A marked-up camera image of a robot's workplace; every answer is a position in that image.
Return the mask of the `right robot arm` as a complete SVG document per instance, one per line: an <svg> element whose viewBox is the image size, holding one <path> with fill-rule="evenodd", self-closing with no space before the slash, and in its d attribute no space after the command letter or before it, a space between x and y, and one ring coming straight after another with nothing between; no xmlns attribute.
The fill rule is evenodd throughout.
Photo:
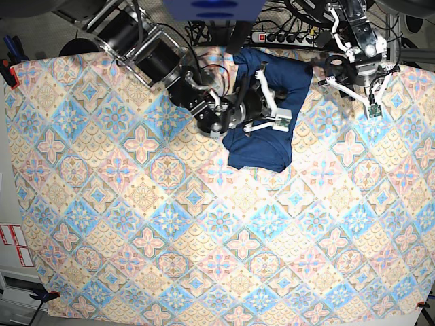
<svg viewBox="0 0 435 326"><path fill-rule="evenodd" d="M290 129L292 112L278 107L284 95L270 87L266 61L244 75L236 94L229 95L203 83L200 66L185 64L187 51L137 1L66 1L53 12L94 35L102 50L148 88L164 85L171 102L186 108L209 138L238 126L245 134Z"/></svg>

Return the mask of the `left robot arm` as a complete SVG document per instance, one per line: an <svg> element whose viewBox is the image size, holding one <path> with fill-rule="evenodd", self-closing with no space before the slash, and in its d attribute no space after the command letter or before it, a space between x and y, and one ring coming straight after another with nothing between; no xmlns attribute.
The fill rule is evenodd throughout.
<svg viewBox="0 0 435 326"><path fill-rule="evenodd" d="M331 86L341 96L363 104L367 117L382 115L381 99L399 62L389 65L388 45L371 27L365 1L285 1L298 19L329 32L341 54L324 61L325 78L320 86Z"/></svg>

